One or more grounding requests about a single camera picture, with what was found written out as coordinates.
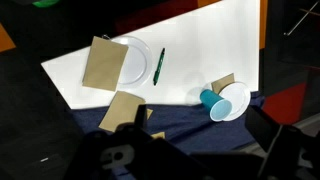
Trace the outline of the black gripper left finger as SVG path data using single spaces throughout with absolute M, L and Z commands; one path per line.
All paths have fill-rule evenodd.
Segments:
M 115 180 L 112 170 L 134 162 L 136 153 L 152 140 L 145 132 L 147 107 L 139 105 L 133 122 L 121 123 L 108 135 L 93 131 L 84 136 L 65 173 L 65 180 Z

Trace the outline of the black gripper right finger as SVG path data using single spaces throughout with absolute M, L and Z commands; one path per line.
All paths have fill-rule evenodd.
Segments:
M 245 127 L 266 152 L 259 180 L 320 180 L 320 137 L 273 120 L 257 106 L 249 106 Z

